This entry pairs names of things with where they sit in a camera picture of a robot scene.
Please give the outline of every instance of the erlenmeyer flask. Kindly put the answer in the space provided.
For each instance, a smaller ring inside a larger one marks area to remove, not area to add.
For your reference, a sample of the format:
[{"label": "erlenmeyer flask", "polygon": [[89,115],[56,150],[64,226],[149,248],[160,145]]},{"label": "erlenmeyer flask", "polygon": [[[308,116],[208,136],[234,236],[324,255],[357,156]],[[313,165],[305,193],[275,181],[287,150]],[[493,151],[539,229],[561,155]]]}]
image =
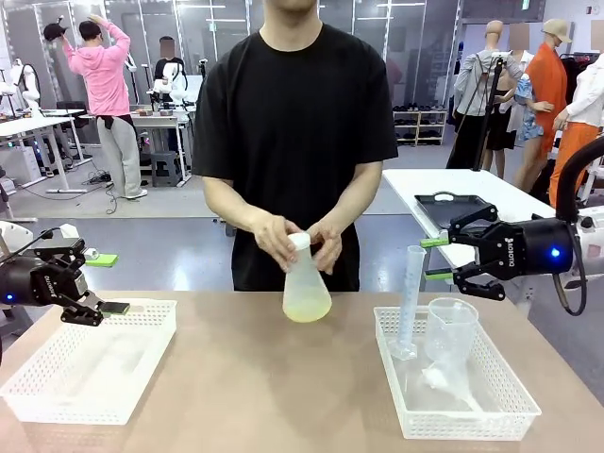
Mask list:
[{"label": "erlenmeyer flask", "polygon": [[297,252],[285,277],[283,311],[296,323],[311,323],[321,319],[331,309],[331,296],[310,255],[309,233],[289,235]]}]

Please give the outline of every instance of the sneaker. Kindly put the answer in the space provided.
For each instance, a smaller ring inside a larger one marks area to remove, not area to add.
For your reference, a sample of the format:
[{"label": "sneaker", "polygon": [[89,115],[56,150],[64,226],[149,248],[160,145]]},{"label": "sneaker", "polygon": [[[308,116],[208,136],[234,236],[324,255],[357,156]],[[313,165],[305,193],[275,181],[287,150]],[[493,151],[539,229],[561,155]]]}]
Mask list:
[{"label": "sneaker", "polygon": [[136,200],[137,198],[143,198],[144,196],[147,196],[148,191],[146,189],[141,189],[141,191],[139,193],[137,193],[136,195],[132,195],[132,196],[125,196],[124,198],[126,200]]}]

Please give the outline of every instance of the plastic beaker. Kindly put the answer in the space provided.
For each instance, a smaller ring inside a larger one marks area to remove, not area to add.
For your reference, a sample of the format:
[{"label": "plastic beaker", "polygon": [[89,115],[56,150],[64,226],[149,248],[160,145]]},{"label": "plastic beaker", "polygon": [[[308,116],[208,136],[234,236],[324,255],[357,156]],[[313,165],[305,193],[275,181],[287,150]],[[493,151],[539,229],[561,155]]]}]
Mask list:
[{"label": "plastic beaker", "polygon": [[311,323],[331,310],[331,296],[310,255],[309,233],[288,236],[297,251],[297,261],[285,276],[283,312],[296,323]]},{"label": "plastic beaker", "polygon": [[440,297],[428,304],[426,355],[432,361],[465,364],[476,337],[478,311],[467,302]]}]

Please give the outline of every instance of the white plastic basket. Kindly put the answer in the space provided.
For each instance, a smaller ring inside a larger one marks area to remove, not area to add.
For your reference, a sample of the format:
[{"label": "white plastic basket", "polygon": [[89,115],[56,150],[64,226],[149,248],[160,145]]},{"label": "white plastic basket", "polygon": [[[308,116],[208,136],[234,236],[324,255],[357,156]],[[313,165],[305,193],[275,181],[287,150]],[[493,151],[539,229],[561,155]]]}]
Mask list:
[{"label": "white plastic basket", "polygon": [[176,331],[176,301],[114,301],[129,312],[62,325],[0,389],[20,421],[127,423]]},{"label": "white plastic basket", "polygon": [[[401,375],[417,365],[393,359],[388,349],[388,342],[396,338],[398,331],[398,313],[399,308],[394,307],[374,309],[377,346],[403,436],[424,440],[521,441],[541,410],[481,326],[478,326],[468,368],[473,370],[475,379],[481,381],[483,400],[489,400],[484,412],[408,408],[401,386],[401,382],[404,386],[407,380]],[[419,344],[423,342],[427,318],[428,308],[419,307],[413,325],[413,340]]]}]

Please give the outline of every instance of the gray pants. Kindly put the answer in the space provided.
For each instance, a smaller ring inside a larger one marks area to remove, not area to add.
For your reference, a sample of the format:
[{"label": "gray pants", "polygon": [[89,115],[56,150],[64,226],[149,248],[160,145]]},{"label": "gray pants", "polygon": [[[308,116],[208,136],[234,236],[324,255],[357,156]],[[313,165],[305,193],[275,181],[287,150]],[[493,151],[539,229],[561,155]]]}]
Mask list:
[{"label": "gray pants", "polygon": [[102,118],[96,119],[98,137],[107,158],[111,181],[118,196],[141,192],[141,163],[134,128],[122,118],[113,118],[111,129]]}]

